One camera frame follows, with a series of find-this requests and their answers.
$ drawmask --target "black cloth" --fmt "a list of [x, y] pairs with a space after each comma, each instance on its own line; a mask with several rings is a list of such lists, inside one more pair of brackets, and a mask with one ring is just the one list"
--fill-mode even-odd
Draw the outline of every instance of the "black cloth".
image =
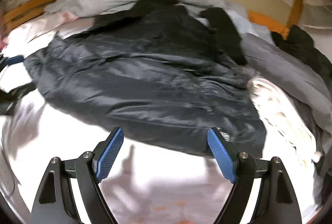
[[260, 158], [266, 130], [247, 78], [176, 3], [139, 0], [97, 16], [92, 29], [56, 36], [24, 65], [47, 102], [87, 123], [192, 154], [210, 153], [207, 131], [220, 127], [238, 150]]
[[29, 83], [12, 89], [10, 92], [0, 90], [0, 115], [13, 115], [16, 104], [22, 97], [36, 89], [33, 83]]
[[200, 12], [200, 16], [209, 21], [211, 30], [215, 32], [217, 48], [237, 64], [246, 65], [247, 61], [240, 47], [242, 38], [227, 13], [222, 8], [214, 7]]
[[332, 93], [332, 64], [328, 58], [314, 47], [311, 36], [298, 26], [290, 28], [287, 40], [277, 32], [271, 32], [277, 47], [308, 65], [320, 75], [326, 87]]

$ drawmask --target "white sheet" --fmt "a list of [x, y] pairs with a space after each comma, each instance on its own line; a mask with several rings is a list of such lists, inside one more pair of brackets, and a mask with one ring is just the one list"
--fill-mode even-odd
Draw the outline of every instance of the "white sheet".
[[[16, 45], [14, 50], [9, 50], [11, 56], [14, 51], [27, 56], [47, 46], [54, 33], [44, 34], [27, 45]], [[0, 86], [8, 91], [29, 81], [31, 79], [20, 63], [2, 73]], [[316, 174], [303, 169], [295, 149], [274, 128], [268, 124], [266, 128], [263, 159], [281, 158], [293, 183], [303, 223], [306, 223], [318, 209], [319, 199], [315, 201], [315, 198], [319, 196], [321, 181]], [[62, 160], [77, 158], [84, 151], [94, 149], [107, 135], [108, 132], [98, 126], [87, 125], [52, 108], [37, 90], [26, 95], [17, 105], [13, 119], [4, 125], [3, 141], [28, 208], [32, 209], [39, 182], [52, 157], [59, 156]], [[250, 222], [259, 186], [260, 181], [256, 179], [241, 223]], [[109, 177], [100, 184], [119, 224], [213, 223], [231, 187], [213, 159], [129, 139], [125, 139]], [[89, 224], [77, 193], [75, 200], [82, 222]]]

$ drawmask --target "pile of clothes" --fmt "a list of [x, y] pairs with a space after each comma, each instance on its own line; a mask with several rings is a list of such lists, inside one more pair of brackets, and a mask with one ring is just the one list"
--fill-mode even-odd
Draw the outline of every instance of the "pile of clothes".
[[[53, 107], [198, 155], [211, 154], [206, 133], [218, 127], [239, 151], [261, 158], [270, 124], [303, 167], [315, 162], [321, 175], [328, 171], [332, 65], [297, 26], [284, 40], [224, 0], [57, 0], [45, 10], [90, 23], [26, 55]], [[8, 39], [28, 42], [34, 27]]]

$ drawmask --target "blue gripper pad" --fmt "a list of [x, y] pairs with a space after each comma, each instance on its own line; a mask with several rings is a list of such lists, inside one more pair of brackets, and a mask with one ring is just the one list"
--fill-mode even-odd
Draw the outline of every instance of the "blue gripper pad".
[[24, 61], [24, 57], [23, 56], [14, 56], [14, 57], [8, 57], [6, 59], [6, 64], [8, 66], [10, 65], [14, 65], [14, 64], [17, 64], [17, 63], [21, 63]]
[[211, 148], [212, 154], [218, 163], [222, 175], [234, 184], [237, 180], [234, 163], [212, 129], [209, 129], [207, 132], [207, 143]]
[[96, 178], [99, 183], [103, 179], [107, 178], [108, 174], [110, 173], [117, 154], [119, 153], [123, 144], [123, 138], [123, 131], [122, 129], [119, 129], [99, 159], [96, 173]]

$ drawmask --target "white towel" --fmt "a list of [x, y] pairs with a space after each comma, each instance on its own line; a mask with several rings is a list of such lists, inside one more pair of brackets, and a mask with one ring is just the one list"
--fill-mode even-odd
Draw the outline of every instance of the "white towel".
[[247, 87], [260, 117], [274, 126], [296, 148], [300, 164], [306, 169], [312, 169], [311, 162], [318, 162], [321, 153], [316, 151], [315, 137], [288, 96], [281, 88], [261, 77], [251, 79]]

